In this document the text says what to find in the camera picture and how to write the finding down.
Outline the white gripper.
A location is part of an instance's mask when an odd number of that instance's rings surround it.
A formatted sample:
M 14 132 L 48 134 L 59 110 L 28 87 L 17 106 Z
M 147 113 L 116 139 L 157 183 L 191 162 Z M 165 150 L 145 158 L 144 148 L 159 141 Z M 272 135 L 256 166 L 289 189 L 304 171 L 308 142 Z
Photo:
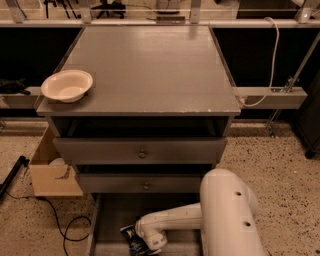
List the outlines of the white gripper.
M 151 250 L 161 249 L 168 242 L 166 231 L 163 229 L 149 229 L 144 232 L 144 241 Z

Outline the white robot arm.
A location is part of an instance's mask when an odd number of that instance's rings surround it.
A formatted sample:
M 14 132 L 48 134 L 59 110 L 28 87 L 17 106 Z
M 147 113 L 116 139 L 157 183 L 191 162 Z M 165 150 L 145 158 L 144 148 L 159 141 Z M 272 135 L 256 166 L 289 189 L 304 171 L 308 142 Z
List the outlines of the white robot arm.
M 198 203 L 147 214 L 135 230 L 152 250 L 167 244 L 168 230 L 198 229 L 203 256 L 265 256 L 257 208 L 257 197 L 236 174 L 213 169 L 201 181 Z

